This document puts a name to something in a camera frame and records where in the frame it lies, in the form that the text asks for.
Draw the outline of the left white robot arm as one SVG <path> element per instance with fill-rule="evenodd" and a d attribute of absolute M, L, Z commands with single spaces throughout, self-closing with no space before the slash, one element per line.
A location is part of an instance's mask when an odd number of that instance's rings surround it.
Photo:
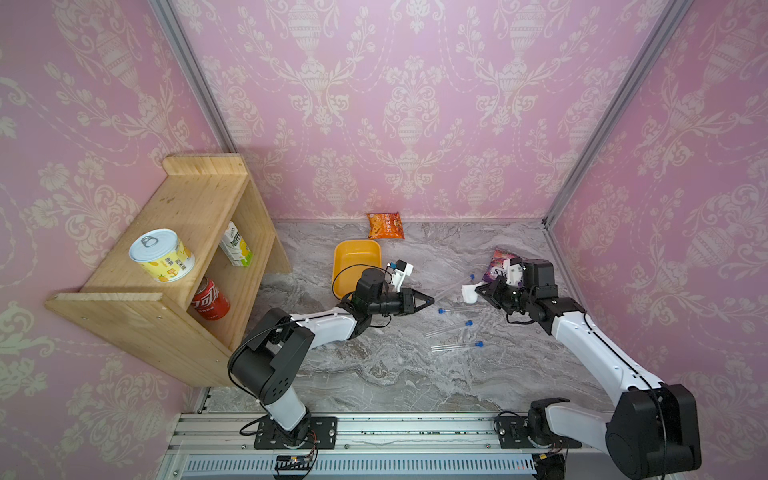
<path fill-rule="evenodd" d="M 294 443 L 302 441 L 309 436 L 311 412 L 293 382 L 307 354 L 360 336 L 375 316 L 408 316 L 433 304 L 433 297 L 399 286 L 384 269 L 369 267 L 330 310 L 292 316 L 270 309 L 230 356 L 228 376 L 259 401 L 278 431 Z"/>

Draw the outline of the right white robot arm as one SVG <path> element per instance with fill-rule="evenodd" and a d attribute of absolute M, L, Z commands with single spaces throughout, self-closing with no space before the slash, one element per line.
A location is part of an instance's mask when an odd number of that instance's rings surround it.
<path fill-rule="evenodd" d="M 543 259 L 506 259 L 490 282 L 465 283 L 464 303 L 484 300 L 522 324 L 540 326 L 591 373 L 614 409 L 600 413 L 564 398 L 531 403 L 529 441 L 566 449 L 576 441 L 607 454 L 629 479 L 663 478 L 702 464 L 697 404 L 681 384 L 669 384 L 633 360 L 576 300 L 562 296 L 553 265 Z"/>

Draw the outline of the purple candy bag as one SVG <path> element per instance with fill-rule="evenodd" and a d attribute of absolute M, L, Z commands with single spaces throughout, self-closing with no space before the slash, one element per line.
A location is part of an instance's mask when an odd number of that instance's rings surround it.
<path fill-rule="evenodd" d="M 488 268 L 483 274 L 483 281 L 490 283 L 494 281 L 499 274 L 504 274 L 504 262 L 507 260 L 509 260 L 510 264 L 515 264 L 519 262 L 520 257 L 507 249 L 496 248 L 491 255 Z"/>

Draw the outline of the yellow plastic tray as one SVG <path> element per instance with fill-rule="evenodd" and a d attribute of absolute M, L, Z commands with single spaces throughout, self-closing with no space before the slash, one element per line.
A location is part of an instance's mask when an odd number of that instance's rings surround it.
<path fill-rule="evenodd" d="M 334 251 L 332 292 L 341 299 L 354 292 L 357 281 L 367 268 L 382 267 L 381 247 L 369 239 L 346 240 Z"/>

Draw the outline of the orange snack bag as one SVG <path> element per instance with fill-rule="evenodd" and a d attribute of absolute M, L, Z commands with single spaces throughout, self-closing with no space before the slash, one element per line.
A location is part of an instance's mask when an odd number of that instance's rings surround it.
<path fill-rule="evenodd" d="M 370 225 L 368 238 L 371 240 L 405 238 L 404 227 L 399 212 L 368 213 Z"/>

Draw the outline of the green white drink carton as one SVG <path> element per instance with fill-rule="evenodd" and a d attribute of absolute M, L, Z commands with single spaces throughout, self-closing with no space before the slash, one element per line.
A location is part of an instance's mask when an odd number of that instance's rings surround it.
<path fill-rule="evenodd" d="M 233 266 L 248 267 L 251 264 L 253 254 L 233 221 L 225 228 L 219 247 Z"/>

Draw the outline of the red cola can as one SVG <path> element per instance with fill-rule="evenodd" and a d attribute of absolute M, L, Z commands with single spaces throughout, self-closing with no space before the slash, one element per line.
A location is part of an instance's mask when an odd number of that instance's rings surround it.
<path fill-rule="evenodd" d="M 229 313 L 231 305 L 215 282 L 208 277 L 203 277 L 191 300 L 191 307 L 203 319 L 217 321 Z"/>

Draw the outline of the wooden shelf unit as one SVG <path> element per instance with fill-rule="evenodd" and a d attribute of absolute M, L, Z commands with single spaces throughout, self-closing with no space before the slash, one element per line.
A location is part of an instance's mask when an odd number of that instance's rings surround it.
<path fill-rule="evenodd" d="M 263 276 L 292 270 L 237 154 L 173 155 L 166 179 L 77 292 L 48 310 L 191 387 L 226 386 Z M 158 280 L 129 257 L 169 229 L 194 258 Z"/>

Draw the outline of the yellow tin can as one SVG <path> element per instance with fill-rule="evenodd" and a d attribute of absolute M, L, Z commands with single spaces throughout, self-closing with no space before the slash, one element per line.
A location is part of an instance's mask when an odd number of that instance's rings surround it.
<path fill-rule="evenodd" d="M 195 255 L 178 234 L 170 229 L 156 229 L 137 238 L 129 248 L 129 257 L 159 283 L 176 282 L 194 269 Z"/>

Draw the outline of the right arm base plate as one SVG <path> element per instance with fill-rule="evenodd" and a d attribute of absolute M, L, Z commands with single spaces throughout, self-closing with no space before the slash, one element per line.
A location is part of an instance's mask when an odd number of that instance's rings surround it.
<path fill-rule="evenodd" d="M 527 416 L 502 411 L 493 418 L 492 426 L 502 449 L 538 449 L 559 453 L 583 446 L 579 441 L 555 435 L 538 417 L 530 420 Z"/>

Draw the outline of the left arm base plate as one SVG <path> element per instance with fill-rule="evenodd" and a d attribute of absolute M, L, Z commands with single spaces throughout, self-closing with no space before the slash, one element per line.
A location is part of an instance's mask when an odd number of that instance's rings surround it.
<path fill-rule="evenodd" d="M 255 450 L 309 449 L 333 450 L 338 418 L 307 414 L 292 430 L 286 430 L 269 416 L 259 418 L 254 435 Z"/>

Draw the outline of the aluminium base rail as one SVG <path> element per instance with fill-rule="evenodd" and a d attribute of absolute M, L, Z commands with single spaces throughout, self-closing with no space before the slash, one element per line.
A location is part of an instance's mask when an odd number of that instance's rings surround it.
<path fill-rule="evenodd" d="M 522 418 L 497 413 L 322 413 L 288 447 L 256 413 L 184 414 L 160 479 L 619 479 L 602 452 L 571 440 L 540 447 Z"/>

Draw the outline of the aluminium corner post right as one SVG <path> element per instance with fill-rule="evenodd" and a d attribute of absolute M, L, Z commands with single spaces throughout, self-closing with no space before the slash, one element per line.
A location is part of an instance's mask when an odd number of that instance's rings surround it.
<path fill-rule="evenodd" d="M 585 178 L 591 164 L 597 158 L 604 144 L 610 139 L 613 130 L 619 124 L 623 114 L 642 87 L 692 4 L 692 0 L 673 0 L 665 4 L 642 48 L 630 64 L 625 78 L 598 121 L 546 216 L 542 219 L 542 225 L 546 232 L 552 233 L 554 231 L 557 221 Z"/>

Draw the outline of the aluminium corner post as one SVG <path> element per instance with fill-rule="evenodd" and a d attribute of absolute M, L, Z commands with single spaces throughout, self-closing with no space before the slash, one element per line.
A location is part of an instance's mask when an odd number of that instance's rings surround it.
<path fill-rule="evenodd" d="M 217 144 L 225 153 L 236 153 L 237 146 L 226 126 L 224 116 L 207 83 L 201 63 L 192 49 L 172 2 L 168 0 L 149 0 L 149 5 L 170 44 L 171 50 L 212 130 L 212 135 Z"/>
<path fill-rule="evenodd" d="M 665 4 L 642 48 L 630 64 L 625 78 L 598 121 L 546 216 L 542 219 L 542 225 L 546 232 L 552 233 L 554 231 L 557 221 L 585 178 L 591 164 L 597 158 L 604 144 L 610 139 L 613 130 L 619 124 L 623 114 L 642 87 L 692 4 L 692 0 L 673 0 Z"/>

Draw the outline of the aluminium corner post left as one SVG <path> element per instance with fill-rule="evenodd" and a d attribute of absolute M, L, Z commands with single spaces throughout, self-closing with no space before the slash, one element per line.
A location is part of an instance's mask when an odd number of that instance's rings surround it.
<path fill-rule="evenodd" d="M 224 116 L 207 83 L 201 63 L 192 49 L 172 2 L 168 0 L 149 0 L 149 5 L 170 44 L 171 50 L 212 130 L 212 135 L 217 144 L 225 153 L 236 153 L 237 146 L 226 126 Z"/>

